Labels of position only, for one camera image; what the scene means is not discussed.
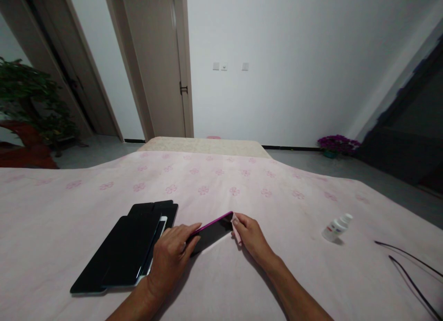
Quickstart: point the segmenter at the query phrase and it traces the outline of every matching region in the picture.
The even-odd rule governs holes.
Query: flower pot
[[[326,156],[326,157],[329,157],[329,158],[335,158],[335,157],[337,157],[338,153],[334,153],[334,152],[331,152],[329,150],[325,150],[323,152],[323,155]]]

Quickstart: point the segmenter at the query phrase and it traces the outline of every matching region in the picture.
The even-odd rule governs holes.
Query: pink bedsheet
[[[227,211],[254,217],[297,280],[336,320],[432,320],[394,256],[442,313],[443,279],[373,243],[442,270],[443,231],[361,182],[274,160],[137,152],[79,170],[0,169],[0,319],[104,320],[128,292],[74,298],[69,289],[118,218],[140,202],[173,199],[175,224]],[[354,220],[342,244],[321,231]],[[191,262],[163,320],[284,320],[247,253],[226,236]]]

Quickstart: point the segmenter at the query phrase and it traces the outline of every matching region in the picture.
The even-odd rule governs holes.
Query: black cable
[[[400,251],[402,251],[402,252],[405,253],[405,254],[408,254],[410,257],[414,258],[414,259],[417,260],[418,262],[421,262],[422,264],[424,264],[425,266],[427,266],[430,270],[436,272],[436,273],[439,274],[441,277],[443,277],[443,274],[441,274],[440,272],[438,272],[437,270],[435,270],[434,268],[432,268],[430,265],[424,263],[424,262],[421,261],[420,259],[417,259],[415,256],[409,254],[408,252],[405,252],[404,250],[401,250],[401,249],[399,249],[398,247],[395,247],[395,246],[392,246],[392,245],[388,245],[388,244],[385,244],[385,243],[378,242],[377,240],[374,240],[374,242],[375,242],[376,244],[378,244],[378,245],[389,246],[389,247],[392,247],[392,248],[394,248],[394,249],[396,249],[396,250],[400,250]]]
[[[426,300],[426,298],[423,296],[423,294],[421,293],[421,291],[418,289],[418,287],[415,285],[414,281],[412,280],[411,277],[409,277],[409,274],[406,272],[405,268],[403,268],[403,266],[393,257],[389,256],[389,259],[391,259],[393,262],[395,262],[396,264],[398,264],[400,266],[400,268],[403,270],[403,272],[405,273],[405,275],[407,276],[408,280],[411,282],[411,284],[414,286],[415,290],[417,291],[417,293],[420,295],[421,299],[425,302],[426,306],[428,306],[428,308],[431,310],[431,312],[435,315],[435,317],[437,318],[438,321],[443,321],[443,319],[441,318],[440,315],[438,315],[438,313],[435,311],[435,309],[433,309],[433,307],[431,306],[431,304]]]

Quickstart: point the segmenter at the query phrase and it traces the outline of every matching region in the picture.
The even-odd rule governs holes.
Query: hand
[[[184,224],[166,229],[154,246],[151,272],[147,277],[147,288],[154,297],[163,300],[182,276],[199,236],[187,245],[189,236],[201,226]]]
[[[233,224],[239,232],[243,244],[254,260],[261,267],[264,267],[265,262],[269,261],[275,254],[266,241],[260,225],[249,216],[241,213],[235,213],[235,215],[239,220],[234,220]]]

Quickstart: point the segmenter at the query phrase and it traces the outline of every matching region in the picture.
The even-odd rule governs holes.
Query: tile floor
[[[139,143],[121,143],[117,137],[94,136],[84,141],[88,148],[73,147],[56,159],[61,169],[96,166],[137,151]],[[319,152],[268,150],[277,161],[301,170],[362,181],[396,203],[443,229],[443,199],[381,172],[357,159],[328,159]]]

